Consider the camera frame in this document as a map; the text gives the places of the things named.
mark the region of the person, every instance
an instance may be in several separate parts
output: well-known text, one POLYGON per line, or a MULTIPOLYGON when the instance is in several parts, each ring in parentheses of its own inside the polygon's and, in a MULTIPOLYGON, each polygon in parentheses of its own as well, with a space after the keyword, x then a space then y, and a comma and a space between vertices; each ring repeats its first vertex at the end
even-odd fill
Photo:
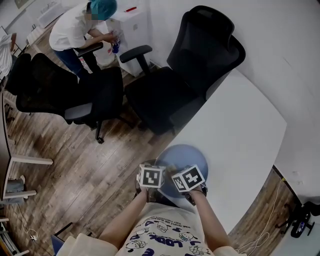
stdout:
MULTIPOLYGON (((50 47, 67 68, 80 79, 89 73, 73 48, 85 49, 101 41, 115 43, 116 36, 112 33, 102 34, 95 26, 109 19, 116 10, 116 0, 92 0, 68 10, 53 26, 49 37, 50 47), (86 40, 86 34, 93 38, 86 40)), ((100 70, 93 53, 88 53, 83 58, 92 72, 100 70)))
POLYGON ((2 36, 0 40, 0 72, 7 77, 14 66, 17 57, 12 55, 16 43, 17 34, 8 34, 2 36))
POLYGON ((117 215, 98 239, 69 237, 57 256, 237 256, 200 187, 189 194, 198 216, 170 203, 149 202, 159 196, 146 188, 117 215))
MULTIPOLYGON (((9 179, 6 185, 6 193, 13 193, 13 192, 22 192, 25 189, 26 178, 25 176, 21 175, 19 179, 9 179)), ((4 200, 0 200, 0 205, 21 205, 24 203, 24 199, 22 197, 17 198, 8 198, 4 200)))

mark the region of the chair armrest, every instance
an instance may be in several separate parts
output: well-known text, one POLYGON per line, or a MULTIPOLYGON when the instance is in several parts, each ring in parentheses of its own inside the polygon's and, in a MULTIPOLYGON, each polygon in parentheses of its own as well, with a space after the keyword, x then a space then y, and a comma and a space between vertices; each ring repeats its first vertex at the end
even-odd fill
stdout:
POLYGON ((205 103, 206 101, 202 97, 198 97, 172 114, 169 120, 173 126, 182 127, 195 116, 205 103))
POLYGON ((149 45, 142 45, 131 50, 126 51, 125 53, 120 55, 120 61, 122 63, 127 63, 141 55, 145 55, 147 53, 152 52, 152 48, 149 45))
POLYGON ((84 118, 91 114, 92 109, 92 103, 68 108, 64 111, 64 119, 67 121, 73 121, 79 118, 84 118))
POLYGON ((103 42, 98 42, 98 43, 95 43, 93 45, 90 45, 89 47, 87 48, 84 48, 84 49, 80 49, 80 48, 74 48, 78 54, 78 58, 82 57, 83 55, 85 54, 88 54, 88 53, 93 53, 97 50, 100 50, 104 47, 104 43, 103 42))

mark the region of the white t-shirt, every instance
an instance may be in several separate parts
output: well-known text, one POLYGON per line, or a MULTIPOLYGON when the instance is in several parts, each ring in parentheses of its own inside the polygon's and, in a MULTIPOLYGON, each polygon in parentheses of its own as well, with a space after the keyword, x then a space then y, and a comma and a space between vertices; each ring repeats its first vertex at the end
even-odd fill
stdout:
POLYGON ((204 242, 198 218, 186 210, 148 203, 118 249, 105 241, 80 234, 69 237, 57 256, 238 256, 231 247, 213 253, 204 242))
POLYGON ((0 71, 6 77, 11 69, 11 37, 12 34, 4 35, 0 40, 0 71))
POLYGON ((85 19, 86 9, 87 3, 81 3, 59 18, 49 38, 52 49, 61 52, 85 45, 84 36, 94 26, 92 20, 85 19))

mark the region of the cable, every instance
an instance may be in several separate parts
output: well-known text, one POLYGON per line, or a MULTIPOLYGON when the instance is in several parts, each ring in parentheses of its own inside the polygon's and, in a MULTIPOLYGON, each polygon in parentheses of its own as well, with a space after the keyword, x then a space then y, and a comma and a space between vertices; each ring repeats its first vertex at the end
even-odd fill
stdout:
POLYGON ((38 239, 38 237, 39 237, 37 231, 35 231, 35 230, 32 229, 32 228, 29 228, 28 222, 27 222, 26 218, 23 216, 19 204, 18 204, 17 206, 18 206, 20 215, 21 215, 21 217, 22 217, 22 229, 23 229, 24 233, 29 234, 29 236, 30 236, 30 238, 31 238, 31 241, 33 242, 33 247, 34 247, 34 249, 33 249, 33 255, 35 255, 36 245, 37 245, 37 246, 39 246, 40 248, 42 248, 49 256, 53 256, 53 255, 50 254, 45 248, 43 248, 40 244, 38 244, 38 243, 35 241, 35 239, 38 239), (34 237, 33 235, 30 235, 30 231, 35 232, 35 233, 36 233, 36 237, 34 237))
POLYGON ((236 249, 236 251, 237 251, 239 254, 243 254, 243 253, 245 253, 246 251, 248 251, 249 249, 252 249, 252 248, 253 248, 253 250, 248 254, 248 256, 250 256, 250 255, 255 251, 256 248, 262 246, 262 245, 269 239, 270 233, 269 233, 269 232, 265 232, 265 233, 264 233, 264 231, 266 230, 266 228, 267 228, 267 226, 268 226, 268 224, 269 224, 269 222, 270 222, 271 216, 272 216, 272 214, 274 213, 275 206, 276 206, 276 202, 277 202, 277 199, 278 199, 278 192, 279 192, 280 185, 281 185, 281 183, 284 182, 285 180, 286 180, 285 178, 282 178, 281 181, 280 181, 280 183, 279 183, 279 185, 278 185, 278 188, 277 188, 277 190, 276 190, 276 196, 275 196, 275 200, 274 200, 274 203, 273 203, 273 207, 272 207, 271 214, 270 214, 269 219, 268 219, 268 221, 267 221, 267 223, 266 223, 263 231, 261 232, 259 238, 258 238, 257 240, 255 240, 255 241, 252 241, 252 242, 247 243, 246 245, 240 247, 239 249, 236 249), (260 239, 261 239, 263 236, 265 236, 265 235, 267 235, 267 238, 263 241, 263 243, 261 243, 260 245, 258 245, 260 239), (255 244, 255 245, 250 246, 249 248, 247 248, 247 249, 245 249, 244 251, 240 252, 240 250, 241 250, 242 248, 244 248, 244 247, 246 247, 246 246, 248 246, 248 245, 251 245, 251 244, 255 244))
POLYGON ((28 234, 32 240, 38 239, 38 237, 39 237, 38 232, 35 231, 35 230, 32 229, 32 228, 29 228, 28 223, 27 223, 27 220, 25 219, 25 217, 24 217, 23 214, 21 213, 19 204, 18 204, 18 209, 19 209, 19 212, 20 212, 21 217, 22 217, 22 228, 23 228, 24 233, 28 234), (30 231, 33 231, 33 232, 36 233, 36 237, 35 237, 35 238, 33 238, 34 235, 31 235, 31 234, 30 234, 30 231))

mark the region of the chair caster wheel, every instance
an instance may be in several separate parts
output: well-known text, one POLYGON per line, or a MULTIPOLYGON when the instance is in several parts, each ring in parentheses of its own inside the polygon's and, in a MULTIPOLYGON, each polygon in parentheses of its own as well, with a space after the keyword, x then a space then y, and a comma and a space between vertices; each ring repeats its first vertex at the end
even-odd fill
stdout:
POLYGON ((97 140, 96 140, 99 144, 103 144, 105 141, 103 138, 99 137, 97 140))
POLYGON ((147 125, 144 122, 138 124, 138 130, 141 132, 145 132, 148 129, 147 125))

